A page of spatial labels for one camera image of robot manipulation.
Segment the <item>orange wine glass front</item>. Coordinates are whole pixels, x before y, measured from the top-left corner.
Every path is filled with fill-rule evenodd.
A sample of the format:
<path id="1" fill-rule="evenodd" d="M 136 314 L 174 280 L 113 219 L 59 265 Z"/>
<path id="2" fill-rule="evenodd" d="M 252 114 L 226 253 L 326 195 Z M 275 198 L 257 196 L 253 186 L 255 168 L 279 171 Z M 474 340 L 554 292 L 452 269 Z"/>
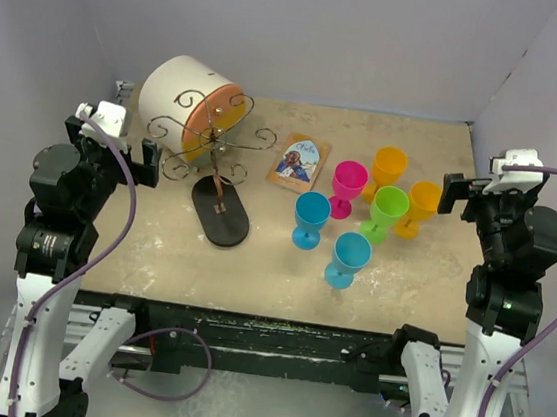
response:
<path id="1" fill-rule="evenodd" d="M 430 181 L 417 181 L 409 191 L 410 207 L 393 226 L 395 235 L 403 239 L 414 239 L 419 233 L 420 223 L 429 220 L 437 212 L 443 189 Z"/>

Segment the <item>green wine glass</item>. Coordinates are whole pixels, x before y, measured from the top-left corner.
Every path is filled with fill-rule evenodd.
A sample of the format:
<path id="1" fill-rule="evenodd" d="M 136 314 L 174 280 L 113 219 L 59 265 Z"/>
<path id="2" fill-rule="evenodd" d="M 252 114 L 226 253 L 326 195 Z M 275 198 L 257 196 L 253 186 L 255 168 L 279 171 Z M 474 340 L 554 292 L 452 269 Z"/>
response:
<path id="1" fill-rule="evenodd" d="M 361 223 L 359 233 L 371 244 L 383 243 L 390 228 L 407 214 L 409 207 L 409 197 L 403 190 L 395 186 L 379 188 L 370 205 L 369 219 Z"/>

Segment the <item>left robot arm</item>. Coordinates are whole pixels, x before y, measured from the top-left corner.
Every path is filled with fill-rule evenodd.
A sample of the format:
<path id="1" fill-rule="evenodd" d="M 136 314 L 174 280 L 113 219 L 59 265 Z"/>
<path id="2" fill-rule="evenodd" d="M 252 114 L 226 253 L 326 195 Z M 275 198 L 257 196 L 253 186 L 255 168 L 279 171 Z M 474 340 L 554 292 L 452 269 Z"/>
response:
<path id="1" fill-rule="evenodd" d="M 133 225 L 136 187 L 155 187 L 161 151 L 142 142 L 143 161 L 131 159 L 120 135 L 87 116 L 66 121 L 69 141 L 43 148 L 29 178 L 32 198 L 16 238 L 17 299 L 12 335 L 0 378 L 0 417 L 85 417 L 89 386 L 123 342 L 136 345 L 150 332 L 137 307 L 109 304 L 100 321 L 71 351 L 63 352 L 70 312 L 84 274 L 103 258 L 91 251 L 95 219 L 118 184 L 128 187 Z"/>

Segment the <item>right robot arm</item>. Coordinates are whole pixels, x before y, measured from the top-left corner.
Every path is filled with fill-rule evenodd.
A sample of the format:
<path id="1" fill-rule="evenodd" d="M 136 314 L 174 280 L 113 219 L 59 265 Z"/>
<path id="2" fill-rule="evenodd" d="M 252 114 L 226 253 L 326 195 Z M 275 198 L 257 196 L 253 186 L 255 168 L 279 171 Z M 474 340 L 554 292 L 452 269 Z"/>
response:
<path id="1" fill-rule="evenodd" d="M 387 362 L 405 375 L 411 417 L 500 417 L 513 356 L 530 345 L 542 318 L 540 279 L 557 262 L 557 211 L 539 206 L 540 187 L 487 191 L 483 179 L 447 174 L 438 213 L 466 203 L 483 264 L 466 285 L 466 343 L 454 389 L 447 391 L 440 343 L 430 331 L 403 325 L 395 331 Z"/>

